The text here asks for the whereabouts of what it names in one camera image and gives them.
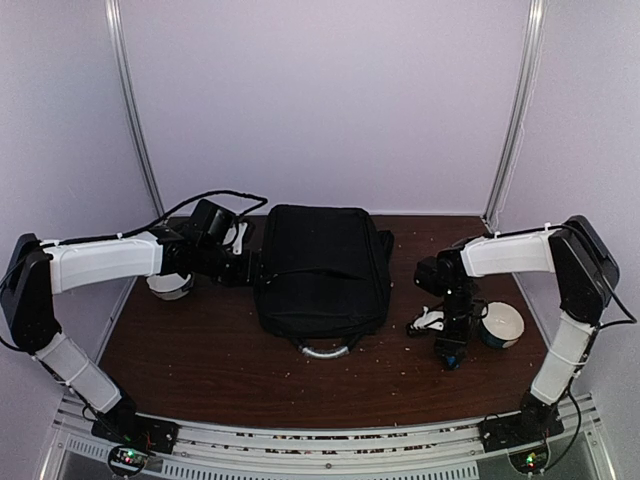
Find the blue capped black highlighter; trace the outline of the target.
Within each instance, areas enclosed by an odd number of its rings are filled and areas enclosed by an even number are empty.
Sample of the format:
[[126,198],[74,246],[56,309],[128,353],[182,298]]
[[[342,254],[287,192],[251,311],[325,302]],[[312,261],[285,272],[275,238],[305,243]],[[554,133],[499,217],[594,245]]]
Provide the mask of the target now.
[[460,367],[460,361],[455,356],[448,356],[445,358],[445,360],[446,360],[446,366],[448,370],[453,371]]

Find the black student backpack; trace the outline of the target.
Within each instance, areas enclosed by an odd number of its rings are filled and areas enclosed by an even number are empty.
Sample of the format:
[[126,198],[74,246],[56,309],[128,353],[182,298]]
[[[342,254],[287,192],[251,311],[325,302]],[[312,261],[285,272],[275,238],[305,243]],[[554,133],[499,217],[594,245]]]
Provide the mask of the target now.
[[386,322],[394,243],[361,208],[273,207],[254,283],[261,327],[309,358],[348,355]]

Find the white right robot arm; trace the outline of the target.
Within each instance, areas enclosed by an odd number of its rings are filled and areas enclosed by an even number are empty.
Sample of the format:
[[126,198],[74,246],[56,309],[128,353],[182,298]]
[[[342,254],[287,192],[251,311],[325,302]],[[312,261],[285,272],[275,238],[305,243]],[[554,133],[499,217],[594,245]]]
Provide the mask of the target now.
[[[635,215],[603,219],[604,239],[621,261],[622,280],[617,293],[639,314],[639,218]],[[527,301],[531,316],[549,343],[559,325],[560,294],[549,274],[517,273],[520,298]],[[594,360],[577,381],[578,390],[591,392],[603,408],[607,426],[616,435],[635,435],[639,431],[639,328],[621,325],[611,328],[597,341]],[[452,420],[486,413],[489,404],[470,387],[455,387],[443,401],[433,403],[432,413]]]

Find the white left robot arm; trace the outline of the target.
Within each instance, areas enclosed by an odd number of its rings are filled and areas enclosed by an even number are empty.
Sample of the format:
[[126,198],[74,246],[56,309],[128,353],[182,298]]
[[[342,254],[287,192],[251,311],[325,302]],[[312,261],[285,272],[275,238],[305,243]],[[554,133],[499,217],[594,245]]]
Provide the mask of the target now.
[[134,401],[97,365],[97,341],[74,341],[58,313],[71,316],[72,332],[106,339],[114,326],[108,314],[119,312],[136,281],[164,301],[186,297],[196,276],[246,285],[253,265],[244,247],[250,230],[241,222],[211,245],[167,227],[73,245],[23,234],[1,281],[10,347],[76,393],[121,443],[133,444],[144,433]]

